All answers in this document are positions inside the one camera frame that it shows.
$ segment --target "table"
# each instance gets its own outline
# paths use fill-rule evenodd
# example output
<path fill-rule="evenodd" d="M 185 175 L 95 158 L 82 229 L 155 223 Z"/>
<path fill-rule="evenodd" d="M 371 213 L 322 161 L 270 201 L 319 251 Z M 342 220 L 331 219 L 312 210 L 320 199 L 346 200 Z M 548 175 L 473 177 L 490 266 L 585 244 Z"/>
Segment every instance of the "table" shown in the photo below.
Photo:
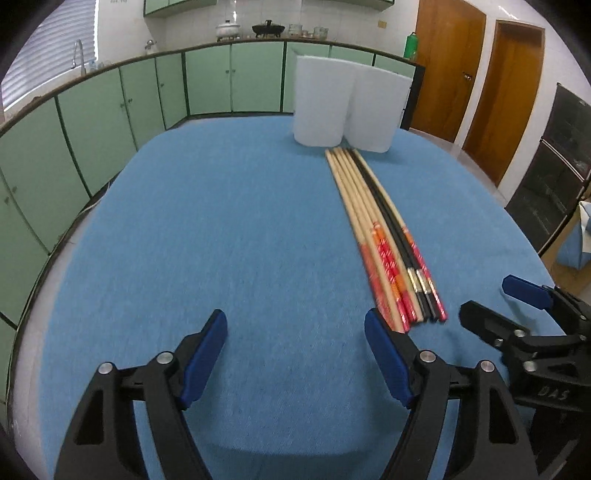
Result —
<path fill-rule="evenodd" d="M 213 478 L 379 478 L 408 412 L 389 396 L 363 334 L 373 300 L 323 150 L 298 145 L 291 122 L 215 119 L 168 131 L 107 192 L 48 327 L 40 417 L 50 472 L 101 362 L 144 364 L 221 308 L 226 345 L 203 398 L 185 413 Z M 413 328 L 419 348 L 469 367 L 487 358 L 506 375 L 497 351 L 459 324 L 467 300 L 534 333 L 560 333 L 545 312 L 502 294 L 507 274 L 551 279 L 455 159 L 402 130 L 386 154 L 364 156 L 450 315 Z M 135 411 L 150 478 L 161 479 L 144 405 Z M 444 472 L 456 414 L 450 402 L 432 478 Z"/>

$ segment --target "window blind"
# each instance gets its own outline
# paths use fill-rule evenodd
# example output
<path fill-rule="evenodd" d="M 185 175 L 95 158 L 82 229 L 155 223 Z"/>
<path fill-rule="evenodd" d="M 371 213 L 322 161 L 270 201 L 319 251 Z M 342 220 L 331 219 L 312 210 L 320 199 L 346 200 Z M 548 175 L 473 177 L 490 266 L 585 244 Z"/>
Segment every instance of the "window blind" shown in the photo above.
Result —
<path fill-rule="evenodd" d="M 42 83 L 72 68 L 74 43 L 84 46 L 84 61 L 95 59 L 97 0 L 64 0 L 37 27 L 2 81 L 4 108 Z M 76 54 L 80 65 L 80 53 Z"/>

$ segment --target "white paper towel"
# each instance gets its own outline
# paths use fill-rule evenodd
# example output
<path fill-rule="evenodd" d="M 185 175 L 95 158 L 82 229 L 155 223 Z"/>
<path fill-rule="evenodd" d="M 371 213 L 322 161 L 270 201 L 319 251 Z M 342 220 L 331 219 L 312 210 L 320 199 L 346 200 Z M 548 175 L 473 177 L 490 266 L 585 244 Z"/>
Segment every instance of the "white paper towel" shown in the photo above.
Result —
<path fill-rule="evenodd" d="M 359 65 L 344 135 L 352 147 L 383 153 L 400 125 L 412 79 Z"/>
<path fill-rule="evenodd" d="M 359 64 L 298 56 L 294 82 L 294 137 L 308 147 L 335 147 L 345 130 Z"/>

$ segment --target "cooking pot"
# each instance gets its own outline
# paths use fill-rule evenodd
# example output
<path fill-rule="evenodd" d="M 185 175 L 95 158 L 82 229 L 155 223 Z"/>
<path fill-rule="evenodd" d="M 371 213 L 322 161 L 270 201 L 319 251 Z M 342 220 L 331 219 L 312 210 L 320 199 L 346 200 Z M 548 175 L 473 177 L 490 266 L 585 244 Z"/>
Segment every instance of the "cooking pot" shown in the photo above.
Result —
<path fill-rule="evenodd" d="M 230 23 L 226 20 L 224 23 L 216 27 L 216 37 L 236 37 L 240 33 L 240 25 L 237 23 Z"/>

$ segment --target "cabinet door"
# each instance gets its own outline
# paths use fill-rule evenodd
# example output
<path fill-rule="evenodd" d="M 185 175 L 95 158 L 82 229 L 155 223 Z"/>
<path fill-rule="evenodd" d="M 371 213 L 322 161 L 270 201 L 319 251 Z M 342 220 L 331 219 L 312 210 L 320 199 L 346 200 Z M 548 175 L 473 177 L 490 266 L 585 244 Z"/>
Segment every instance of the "cabinet door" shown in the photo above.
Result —
<path fill-rule="evenodd" d="M 37 276 L 47 261 L 0 180 L 0 312 L 18 324 Z"/>
<path fill-rule="evenodd" d="M 145 0 L 145 14 L 152 13 L 156 10 L 168 6 L 168 0 Z"/>
<path fill-rule="evenodd" d="M 119 69 L 73 86 L 58 100 L 74 156 L 95 194 L 136 152 Z"/>
<path fill-rule="evenodd" d="M 185 54 L 192 115 L 230 112 L 230 45 Z"/>
<path fill-rule="evenodd" d="M 294 111 L 294 81 L 296 79 L 296 62 L 298 55 L 311 55 L 314 57 L 328 57 L 329 45 L 314 43 L 287 43 L 287 55 L 285 57 L 285 81 L 283 86 L 283 111 Z"/>
<path fill-rule="evenodd" d="M 281 41 L 232 45 L 232 111 L 279 112 L 283 70 Z"/>
<path fill-rule="evenodd" d="M 332 47 L 330 49 L 331 59 L 341 59 L 371 65 L 374 61 L 374 54 L 368 51 L 355 50 L 354 48 Z"/>
<path fill-rule="evenodd" d="M 10 327 L 5 321 L 0 320 L 0 408 L 4 411 L 0 414 L 5 424 L 6 420 L 6 406 L 3 403 L 6 402 L 6 390 L 8 380 L 8 367 L 10 365 L 10 357 L 12 355 L 12 346 L 14 344 L 14 338 L 16 332 Z"/>
<path fill-rule="evenodd" d="M 389 72 L 399 73 L 400 75 L 404 75 L 408 78 L 414 77 L 415 67 L 413 65 L 409 65 L 408 63 L 404 63 L 403 61 L 376 55 L 374 66 L 382 70 L 388 70 Z"/>
<path fill-rule="evenodd" d="M 187 116 L 181 54 L 156 57 L 156 72 L 164 126 L 168 129 Z"/>
<path fill-rule="evenodd" d="M 141 148 L 164 132 L 155 59 L 136 61 L 121 67 L 121 79 L 131 131 L 136 146 Z"/>
<path fill-rule="evenodd" d="M 0 138 L 0 170 L 23 215 L 52 250 L 89 197 L 61 130 L 54 99 Z"/>

